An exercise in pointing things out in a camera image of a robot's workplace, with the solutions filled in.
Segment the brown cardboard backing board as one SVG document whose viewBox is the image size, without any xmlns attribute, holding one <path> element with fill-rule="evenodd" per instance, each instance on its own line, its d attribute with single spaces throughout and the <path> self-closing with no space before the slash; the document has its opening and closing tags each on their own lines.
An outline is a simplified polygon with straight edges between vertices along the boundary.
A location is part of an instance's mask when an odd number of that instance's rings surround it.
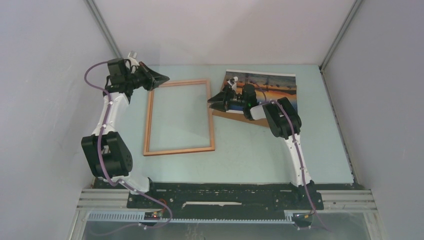
<svg viewBox="0 0 424 240">
<path fill-rule="evenodd" d="M 212 114 L 251 125 L 269 127 L 277 134 L 288 131 L 290 125 L 295 131 L 299 131 L 302 120 L 290 101 L 286 98 L 269 100 L 263 103 L 257 102 L 255 88 L 252 84 L 243 86 L 241 93 L 242 111 L 217 111 L 212 109 Z"/>
</svg>

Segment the wooden picture frame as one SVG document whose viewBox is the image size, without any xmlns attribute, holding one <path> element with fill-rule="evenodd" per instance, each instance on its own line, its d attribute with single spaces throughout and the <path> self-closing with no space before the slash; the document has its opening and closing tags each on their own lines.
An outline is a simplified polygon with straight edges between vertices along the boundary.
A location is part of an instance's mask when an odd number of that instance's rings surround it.
<svg viewBox="0 0 424 240">
<path fill-rule="evenodd" d="M 208 78 L 169 81 L 167 83 L 162 84 L 161 87 L 165 88 L 165 87 L 180 87 L 180 86 L 191 86 L 191 85 L 205 85 L 206 97 L 207 98 L 211 97 L 211 84 Z M 147 101 L 144 145 L 143 145 L 144 156 L 150 157 L 150 156 L 191 154 L 191 153 L 215 151 L 216 147 L 215 147 L 214 123 L 213 123 L 212 111 L 209 109 L 208 106 L 206 107 L 206 110 L 207 110 L 207 120 L 208 120 L 209 146 L 151 151 L 150 143 L 151 143 L 154 97 L 155 97 L 155 91 L 153 90 L 148 94 L 148 101 Z"/>
</svg>

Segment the sunset photo print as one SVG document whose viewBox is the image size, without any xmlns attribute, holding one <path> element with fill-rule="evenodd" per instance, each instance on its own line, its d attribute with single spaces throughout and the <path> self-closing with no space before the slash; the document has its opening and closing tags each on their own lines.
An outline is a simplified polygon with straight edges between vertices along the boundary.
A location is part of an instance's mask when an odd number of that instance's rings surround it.
<svg viewBox="0 0 424 240">
<path fill-rule="evenodd" d="M 237 77 L 235 92 L 242 93 L 243 86 L 251 84 L 255 88 L 256 99 L 259 104 L 269 100 L 287 98 L 295 110 L 298 109 L 297 84 L 294 73 L 271 73 L 248 70 L 227 69 L 221 88 L 229 79 Z"/>
</svg>

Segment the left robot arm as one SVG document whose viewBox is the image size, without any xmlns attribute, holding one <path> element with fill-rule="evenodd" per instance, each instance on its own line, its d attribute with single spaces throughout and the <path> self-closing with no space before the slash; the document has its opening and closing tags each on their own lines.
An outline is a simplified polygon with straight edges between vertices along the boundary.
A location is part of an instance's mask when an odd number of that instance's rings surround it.
<svg viewBox="0 0 424 240">
<path fill-rule="evenodd" d="M 145 208 L 153 208 L 158 194 L 152 190 L 149 177 L 132 177 L 133 157 L 118 132 L 121 117 L 131 103 L 136 89 L 152 91 L 169 81 L 134 57 L 114 58 L 105 62 L 108 76 L 104 86 L 84 81 L 103 95 L 103 108 L 99 121 L 89 136 L 81 139 L 81 147 L 94 177 L 103 179 L 111 186 L 122 185 L 133 194 L 140 194 L 138 201 Z"/>
</svg>

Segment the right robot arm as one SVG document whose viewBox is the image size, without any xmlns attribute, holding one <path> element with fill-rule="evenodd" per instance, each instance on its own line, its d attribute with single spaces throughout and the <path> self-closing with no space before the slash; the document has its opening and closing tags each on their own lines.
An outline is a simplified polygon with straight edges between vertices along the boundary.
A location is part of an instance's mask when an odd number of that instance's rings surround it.
<svg viewBox="0 0 424 240">
<path fill-rule="evenodd" d="M 243 116 L 249 121 L 265 119 L 274 137 L 287 147 L 291 162 L 290 184 L 297 190 L 291 194 L 291 204 L 304 209 L 311 202 L 315 183 L 309 174 L 301 146 L 302 121 L 291 102 L 286 97 L 266 100 L 259 103 L 256 88 L 252 84 L 242 87 L 241 93 L 227 83 L 215 96 L 207 100 L 209 107 L 220 112 L 228 112 L 231 106 L 241 108 Z"/>
</svg>

